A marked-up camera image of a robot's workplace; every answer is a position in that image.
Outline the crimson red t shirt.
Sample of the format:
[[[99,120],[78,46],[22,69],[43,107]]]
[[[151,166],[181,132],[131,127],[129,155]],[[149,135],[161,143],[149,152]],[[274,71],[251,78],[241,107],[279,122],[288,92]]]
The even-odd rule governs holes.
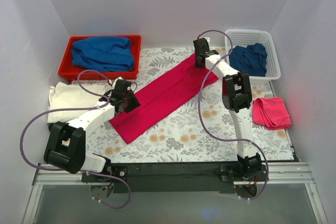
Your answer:
[[[140,106],[121,113],[110,124],[127,143],[132,143],[153,125],[195,97],[208,70],[195,67],[195,54],[135,94]]]

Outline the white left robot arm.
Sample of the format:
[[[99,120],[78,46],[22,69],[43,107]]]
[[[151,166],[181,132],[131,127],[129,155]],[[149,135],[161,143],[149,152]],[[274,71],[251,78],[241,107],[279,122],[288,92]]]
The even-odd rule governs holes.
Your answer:
[[[117,79],[92,110],[66,123],[54,123],[44,153],[44,162],[75,174],[93,172],[100,182],[111,178],[112,170],[103,156],[86,151],[87,137],[118,114],[140,106],[131,88],[132,82]]]

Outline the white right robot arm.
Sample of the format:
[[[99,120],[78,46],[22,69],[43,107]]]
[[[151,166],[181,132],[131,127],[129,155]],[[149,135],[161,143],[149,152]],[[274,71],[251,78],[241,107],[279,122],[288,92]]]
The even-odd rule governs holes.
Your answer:
[[[249,75],[227,64],[216,50],[210,50],[207,39],[198,38],[193,44],[195,67],[206,70],[197,104],[200,105],[205,82],[213,73],[222,82],[222,102],[231,115],[236,133],[237,162],[221,165],[216,172],[224,182],[232,182],[236,178],[251,180],[262,170],[262,161],[251,129],[249,109],[252,93]]]

